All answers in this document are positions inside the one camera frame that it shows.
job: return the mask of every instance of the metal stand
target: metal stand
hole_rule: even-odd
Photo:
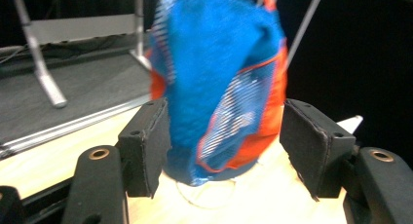
[[[131,55],[147,70],[151,69],[151,62],[143,54],[143,0],[134,2],[134,24],[136,35],[136,48],[131,51]]]
[[[42,85],[52,105],[66,106],[67,100],[49,73],[40,50],[40,44],[53,43],[77,38],[90,38],[124,33],[136,35],[136,48],[131,55],[145,68],[150,69],[150,61],[143,55],[143,0],[135,0],[134,14],[95,17],[87,19],[55,19],[31,21],[23,0],[14,0],[21,27],[35,62],[35,75]]]
[[[304,16],[303,21],[301,21],[300,27],[298,28],[297,35],[295,36],[294,41],[292,41],[291,48],[289,49],[289,52],[288,52],[288,58],[287,58],[287,63],[286,63],[287,69],[292,59],[294,58],[295,52],[297,51],[298,46],[301,43],[301,39],[303,39],[304,33],[306,32],[307,27],[309,26],[310,21],[313,18],[313,15],[316,12],[316,9],[319,6],[320,1],[321,0],[311,1],[309,9],[307,10],[306,15]]]
[[[23,0],[15,0],[15,4],[18,10],[21,27],[27,40],[28,48],[30,49],[34,59],[34,74],[36,75],[37,80],[39,81],[52,105],[56,108],[62,108],[66,106],[67,100],[61,93],[55,80],[46,67],[45,60],[39,48],[39,42],[37,41],[31,29],[31,21],[24,6],[24,2]]]

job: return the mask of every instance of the table surface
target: table surface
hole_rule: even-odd
[[[17,187],[23,199],[73,176],[79,155],[94,146],[115,145],[118,134],[136,111],[1,161],[0,185]],[[130,223],[346,223],[344,189],[338,199],[312,200],[277,141],[236,183],[212,182],[196,189],[178,187],[162,174],[153,200],[128,198]],[[182,193],[197,198],[195,205]]]

